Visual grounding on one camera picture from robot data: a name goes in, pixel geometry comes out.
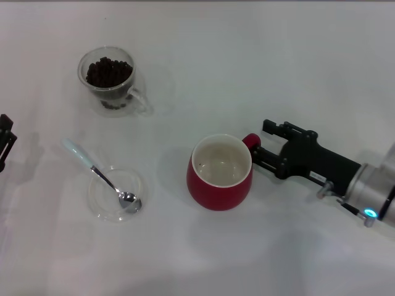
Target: spoon handle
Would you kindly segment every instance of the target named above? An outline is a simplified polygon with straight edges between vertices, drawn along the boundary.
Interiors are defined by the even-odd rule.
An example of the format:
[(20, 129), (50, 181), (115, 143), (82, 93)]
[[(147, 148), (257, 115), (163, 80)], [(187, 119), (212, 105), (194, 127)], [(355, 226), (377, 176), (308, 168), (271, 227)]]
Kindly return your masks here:
[(104, 176), (98, 168), (93, 165), (91, 167), (91, 170), (93, 173), (97, 174), (100, 178), (102, 178), (113, 190), (115, 190), (117, 193), (120, 193), (120, 191), (114, 186), (114, 184), (112, 184), (112, 182), (108, 180), (107, 177)]
[(78, 158), (84, 166), (92, 170), (94, 163), (89, 159), (89, 157), (75, 145), (75, 143), (70, 139), (63, 139), (62, 145), (70, 151), (76, 158)]
[(116, 192), (120, 192), (110, 180), (107, 179), (106, 176), (96, 167), (96, 165), (89, 159), (89, 157), (77, 147), (77, 145), (70, 139), (63, 139), (62, 145), (70, 151), (76, 158), (78, 158), (84, 166), (92, 170), (93, 173), (97, 174), (100, 178), (102, 178), (113, 190)]

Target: silver spoon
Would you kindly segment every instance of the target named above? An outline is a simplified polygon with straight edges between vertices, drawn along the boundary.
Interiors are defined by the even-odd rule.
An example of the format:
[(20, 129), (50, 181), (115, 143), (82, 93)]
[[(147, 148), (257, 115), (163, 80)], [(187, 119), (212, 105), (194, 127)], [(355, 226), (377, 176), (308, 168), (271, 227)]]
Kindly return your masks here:
[(96, 167), (96, 165), (90, 160), (90, 158), (81, 151), (77, 145), (70, 139), (63, 139), (62, 145), (70, 151), (76, 158), (78, 158), (84, 166), (88, 167), (93, 173), (97, 174), (103, 179), (117, 194), (119, 203), (122, 208), (128, 208), (128, 213), (136, 213), (141, 210), (142, 204), (141, 199), (130, 192), (122, 192), (112, 184), (112, 182)]

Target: glass cup handle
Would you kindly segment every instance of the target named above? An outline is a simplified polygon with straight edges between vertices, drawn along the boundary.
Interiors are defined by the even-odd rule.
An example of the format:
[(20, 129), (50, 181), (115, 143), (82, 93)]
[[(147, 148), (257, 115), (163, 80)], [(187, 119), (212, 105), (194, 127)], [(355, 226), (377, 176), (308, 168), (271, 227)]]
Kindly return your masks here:
[(133, 96), (139, 102), (137, 106), (137, 112), (142, 115), (150, 115), (152, 113), (152, 107), (149, 105), (147, 97), (142, 94), (134, 85), (128, 89), (128, 94)]

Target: blue indicator light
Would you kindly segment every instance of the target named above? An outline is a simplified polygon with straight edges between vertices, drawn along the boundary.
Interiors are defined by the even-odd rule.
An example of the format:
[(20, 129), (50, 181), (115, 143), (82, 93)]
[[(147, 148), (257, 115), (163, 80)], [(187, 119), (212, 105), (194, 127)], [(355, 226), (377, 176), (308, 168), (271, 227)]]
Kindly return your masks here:
[(377, 213), (376, 213), (375, 211), (373, 211), (371, 208), (366, 208), (366, 209), (364, 210), (364, 213), (365, 213), (367, 216), (369, 216), (369, 217), (377, 218)]

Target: glass saucer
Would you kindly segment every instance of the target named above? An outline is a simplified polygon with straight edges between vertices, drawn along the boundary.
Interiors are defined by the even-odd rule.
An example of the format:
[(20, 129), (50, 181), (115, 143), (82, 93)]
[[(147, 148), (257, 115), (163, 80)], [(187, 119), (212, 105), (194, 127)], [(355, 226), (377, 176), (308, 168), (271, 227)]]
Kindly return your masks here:
[[(111, 180), (115, 187), (121, 191), (131, 192), (145, 205), (148, 189), (143, 177), (135, 170), (109, 166), (101, 169), (103, 174)], [(89, 184), (88, 205), (95, 216), (112, 222), (124, 222), (136, 215), (135, 202), (122, 208), (118, 194), (102, 179), (94, 176)]]

